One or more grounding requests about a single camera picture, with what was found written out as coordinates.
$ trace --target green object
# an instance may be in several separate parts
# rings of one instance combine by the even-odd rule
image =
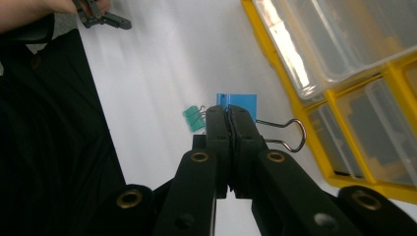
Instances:
[[[187,124],[193,132],[196,132],[206,126],[205,112],[202,112],[203,108],[204,107],[202,106],[199,109],[194,105],[183,112],[183,116],[186,118]]]

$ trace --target yellow plastic frame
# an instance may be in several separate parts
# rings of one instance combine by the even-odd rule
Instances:
[[[352,137],[347,126],[344,124],[343,119],[335,106],[335,101],[338,97],[351,90],[362,87],[373,80],[384,77],[389,88],[392,90],[393,95],[397,99],[400,108],[404,111],[404,115],[412,126],[414,133],[417,134],[417,91],[412,90],[410,84],[406,82],[405,76],[405,73],[409,70],[409,68],[417,67],[417,53],[403,56],[400,59],[389,62],[379,68],[373,68],[367,72],[361,73],[360,75],[354,76],[336,88],[328,89],[324,93],[325,99],[323,101],[313,104],[303,104],[303,101],[298,97],[286,73],[284,65],[279,59],[278,52],[269,38],[268,32],[265,29],[254,3],[252,0],[241,0],[241,3],[246,15],[249,18],[255,38],[263,54],[266,56],[271,66],[275,69],[288,95],[288,98],[291,101],[291,109],[294,115],[300,119],[306,127],[306,131],[309,134],[307,145],[311,147],[311,152],[313,153],[313,156],[315,157],[315,160],[328,183],[339,188],[351,185],[361,185],[374,189],[385,195],[387,198],[417,204],[416,187],[396,185],[375,180],[366,166],[366,162],[362,158],[362,154],[359,148],[357,148],[354,138]],[[329,107],[335,116],[343,135],[351,147],[352,152],[354,153],[356,160],[364,173],[365,181],[353,179],[349,176],[334,174],[328,161],[328,156],[322,148],[321,142],[315,133],[311,120],[309,119],[309,114],[325,102],[329,104]]]

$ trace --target yellow organizer box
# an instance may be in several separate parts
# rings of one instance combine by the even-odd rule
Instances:
[[[327,181],[417,204],[417,2],[242,5]]]

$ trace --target metal clip handle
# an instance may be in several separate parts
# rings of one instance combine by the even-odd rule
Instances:
[[[285,148],[287,148],[287,150],[289,150],[291,152],[298,152],[304,146],[304,143],[306,143],[307,132],[306,132],[306,129],[305,129],[303,123],[298,119],[291,119],[284,125],[275,124],[275,123],[271,123],[271,122],[263,121],[263,120],[256,120],[256,122],[258,124],[261,124],[261,125],[268,125],[268,126],[273,126],[273,127],[277,127],[277,128],[285,128],[285,127],[291,125],[292,123],[297,123],[298,126],[301,129],[302,134],[303,134],[303,137],[301,139],[301,143],[296,149],[292,148],[288,143],[286,143],[285,141],[282,141],[282,140],[265,140],[266,143],[275,143],[275,144],[283,145]]]

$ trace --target black cloth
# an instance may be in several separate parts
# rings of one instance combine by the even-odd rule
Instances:
[[[0,61],[0,235],[84,235],[125,181],[79,32]]]

